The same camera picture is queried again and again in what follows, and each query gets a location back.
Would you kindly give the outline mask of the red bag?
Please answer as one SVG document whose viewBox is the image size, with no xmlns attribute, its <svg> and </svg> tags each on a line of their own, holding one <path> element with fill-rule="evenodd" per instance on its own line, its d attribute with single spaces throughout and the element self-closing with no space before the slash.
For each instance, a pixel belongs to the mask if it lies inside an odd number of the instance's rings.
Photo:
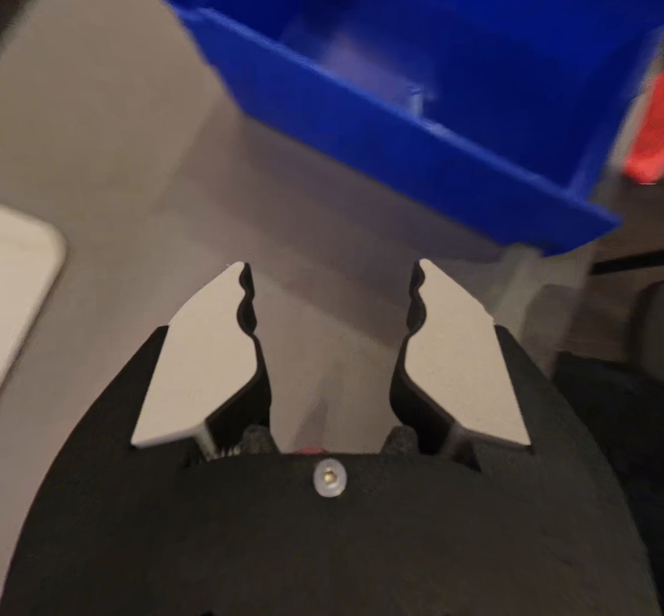
<svg viewBox="0 0 664 616">
<path fill-rule="evenodd" d="M 624 162 L 624 176 L 638 185 L 653 185 L 663 179 L 663 72 L 653 77 L 647 88 Z"/>
</svg>

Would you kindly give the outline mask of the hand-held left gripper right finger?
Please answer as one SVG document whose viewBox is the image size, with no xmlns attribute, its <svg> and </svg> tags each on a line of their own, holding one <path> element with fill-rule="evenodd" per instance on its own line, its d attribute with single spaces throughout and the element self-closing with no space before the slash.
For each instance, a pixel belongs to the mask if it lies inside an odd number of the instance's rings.
<svg viewBox="0 0 664 616">
<path fill-rule="evenodd" d="M 492 315 L 429 259 L 414 263 L 408 293 L 389 402 L 419 453 L 457 458 L 475 441 L 529 449 Z"/>
</svg>

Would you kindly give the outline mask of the blue plastic bin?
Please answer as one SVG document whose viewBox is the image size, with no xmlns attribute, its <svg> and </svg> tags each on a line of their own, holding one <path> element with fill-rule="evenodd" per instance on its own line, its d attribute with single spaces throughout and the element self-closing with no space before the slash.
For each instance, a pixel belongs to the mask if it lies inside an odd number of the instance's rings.
<svg viewBox="0 0 664 616">
<path fill-rule="evenodd" d="M 663 0 L 163 0 L 251 118 L 501 245 L 615 230 L 593 202 Z"/>
</svg>

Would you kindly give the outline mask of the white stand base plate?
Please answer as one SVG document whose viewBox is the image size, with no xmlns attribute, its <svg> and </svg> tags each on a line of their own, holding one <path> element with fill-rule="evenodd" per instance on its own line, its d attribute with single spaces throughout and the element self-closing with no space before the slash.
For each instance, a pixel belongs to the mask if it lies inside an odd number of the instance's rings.
<svg viewBox="0 0 664 616">
<path fill-rule="evenodd" d="M 1 385 L 19 356 L 66 257 L 54 226 L 1 206 Z"/>
</svg>

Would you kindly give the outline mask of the person's dark clothing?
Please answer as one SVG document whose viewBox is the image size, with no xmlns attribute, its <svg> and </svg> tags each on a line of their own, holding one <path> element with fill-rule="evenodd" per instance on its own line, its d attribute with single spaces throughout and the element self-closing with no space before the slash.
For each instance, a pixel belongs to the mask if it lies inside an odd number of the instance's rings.
<svg viewBox="0 0 664 616">
<path fill-rule="evenodd" d="M 663 607 L 663 282 L 636 298 L 626 361 L 559 354 L 553 382 L 616 473 Z"/>
</svg>

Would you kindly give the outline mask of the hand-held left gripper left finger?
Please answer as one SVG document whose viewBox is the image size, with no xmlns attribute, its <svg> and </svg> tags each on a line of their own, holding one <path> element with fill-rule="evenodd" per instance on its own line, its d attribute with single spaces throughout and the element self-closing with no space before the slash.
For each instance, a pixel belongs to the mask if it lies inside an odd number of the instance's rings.
<svg viewBox="0 0 664 616">
<path fill-rule="evenodd" d="M 249 263 L 236 262 L 171 318 L 131 436 L 137 449 L 192 440 L 203 456 L 251 454 L 270 427 L 271 388 Z"/>
</svg>

